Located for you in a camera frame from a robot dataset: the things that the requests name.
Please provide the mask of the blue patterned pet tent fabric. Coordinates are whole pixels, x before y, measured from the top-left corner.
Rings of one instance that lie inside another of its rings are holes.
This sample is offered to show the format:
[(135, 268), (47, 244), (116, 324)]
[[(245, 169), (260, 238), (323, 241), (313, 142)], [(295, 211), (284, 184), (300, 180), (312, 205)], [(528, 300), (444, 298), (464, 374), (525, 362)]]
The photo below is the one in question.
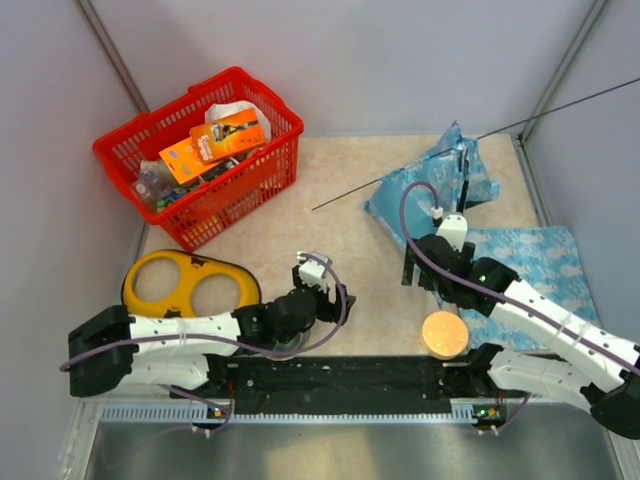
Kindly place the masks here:
[(449, 214), (498, 198), (501, 185), (490, 178), (479, 153), (478, 141), (463, 134), (453, 122), (438, 142), (406, 167), (383, 176), (380, 186), (365, 202), (364, 211), (376, 219), (401, 248), (406, 239), (401, 228), (400, 202), (413, 183), (405, 204), (405, 221), (416, 239), (434, 233), (434, 211)]

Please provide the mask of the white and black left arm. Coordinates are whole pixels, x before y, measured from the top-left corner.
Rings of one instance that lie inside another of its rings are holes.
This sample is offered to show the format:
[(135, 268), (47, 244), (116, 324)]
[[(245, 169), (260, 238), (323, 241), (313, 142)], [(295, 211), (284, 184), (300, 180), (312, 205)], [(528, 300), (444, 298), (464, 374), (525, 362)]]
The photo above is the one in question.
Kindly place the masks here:
[(200, 317), (145, 317), (123, 305), (106, 308), (68, 336), (60, 367), (77, 398), (129, 385), (169, 385), (216, 396), (226, 387), (218, 358), (258, 354), (291, 358), (297, 340), (318, 321), (345, 325), (356, 302), (345, 284), (327, 283), (332, 270), (312, 259), (292, 270), (294, 287), (270, 302)]

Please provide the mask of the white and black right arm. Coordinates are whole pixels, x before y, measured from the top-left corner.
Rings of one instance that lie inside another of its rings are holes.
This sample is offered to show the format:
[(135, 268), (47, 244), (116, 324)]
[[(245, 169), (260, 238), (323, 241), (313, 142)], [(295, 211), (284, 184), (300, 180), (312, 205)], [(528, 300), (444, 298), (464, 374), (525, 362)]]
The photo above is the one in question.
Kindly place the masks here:
[(488, 360), (467, 370), (469, 388), (487, 396), (519, 390), (586, 411), (607, 430), (639, 437), (639, 345), (571, 313), (535, 290), (518, 273), (475, 246), (455, 249), (435, 234), (406, 243), (405, 267), (444, 301), (508, 324), (555, 354), (555, 359), (486, 347)]

